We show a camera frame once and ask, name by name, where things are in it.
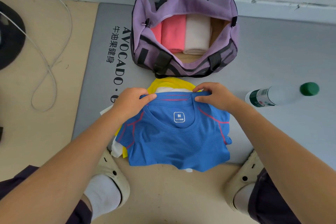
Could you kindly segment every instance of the pant leg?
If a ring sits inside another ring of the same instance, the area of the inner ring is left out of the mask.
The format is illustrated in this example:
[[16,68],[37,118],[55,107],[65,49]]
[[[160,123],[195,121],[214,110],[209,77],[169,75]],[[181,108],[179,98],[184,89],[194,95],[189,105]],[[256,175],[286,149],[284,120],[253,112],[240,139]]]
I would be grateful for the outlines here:
[[[12,189],[22,183],[28,176],[35,172],[38,167],[28,166],[14,178],[0,182],[0,200],[5,197]],[[80,200],[70,215],[66,224],[90,224],[92,213],[87,205]]]
[[258,175],[248,204],[250,217],[261,224],[301,224],[264,168]]

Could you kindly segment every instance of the person's left hand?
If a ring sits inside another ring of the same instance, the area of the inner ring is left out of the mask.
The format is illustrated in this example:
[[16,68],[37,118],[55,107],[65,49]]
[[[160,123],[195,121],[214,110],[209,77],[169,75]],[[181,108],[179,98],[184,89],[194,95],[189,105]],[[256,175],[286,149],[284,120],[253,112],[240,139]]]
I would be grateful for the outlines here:
[[122,122],[125,122],[136,116],[146,104],[155,98],[156,94],[148,95],[148,91],[144,88],[127,88],[115,100],[111,112],[116,113]]

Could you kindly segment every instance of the yellow fabric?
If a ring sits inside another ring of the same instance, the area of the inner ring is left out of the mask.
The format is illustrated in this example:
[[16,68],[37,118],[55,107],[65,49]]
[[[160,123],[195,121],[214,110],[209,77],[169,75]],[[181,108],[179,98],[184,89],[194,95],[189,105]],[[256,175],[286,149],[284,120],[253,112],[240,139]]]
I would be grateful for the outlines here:
[[[152,84],[149,86],[147,91],[149,94],[153,94],[155,93],[158,87],[193,90],[195,88],[195,85],[178,78],[167,77],[163,79],[155,79],[154,82],[152,82]],[[117,136],[118,132],[120,131],[120,128],[115,133],[115,136]],[[128,156],[127,149],[123,146],[123,158],[126,158],[127,156]]]

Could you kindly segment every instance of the zipper pull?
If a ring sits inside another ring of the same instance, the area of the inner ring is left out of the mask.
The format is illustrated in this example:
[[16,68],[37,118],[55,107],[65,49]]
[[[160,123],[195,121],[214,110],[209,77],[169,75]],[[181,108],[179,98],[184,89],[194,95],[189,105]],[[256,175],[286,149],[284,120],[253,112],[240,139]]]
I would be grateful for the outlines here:
[[141,24],[142,24],[142,25],[145,25],[146,28],[151,28],[151,24],[150,24],[150,22],[149,22],[149,18],[147,18],[146,21],[145,21],[145,22],[142,22]]

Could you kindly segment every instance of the gym bag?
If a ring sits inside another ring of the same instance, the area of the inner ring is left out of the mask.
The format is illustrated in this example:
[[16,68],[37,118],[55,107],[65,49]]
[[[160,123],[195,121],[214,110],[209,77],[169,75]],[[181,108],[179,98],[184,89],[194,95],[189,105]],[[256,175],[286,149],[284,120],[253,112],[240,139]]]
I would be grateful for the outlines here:
[[[200,59],[183,63],[156,40],[150,28],[173,15],[193,13],[230,23]],[[205,77],[220,71],[236,57],[238,32],[234,0],[136,0],[132,11],[132,59],[136,65],[152,70],[157,78]]]

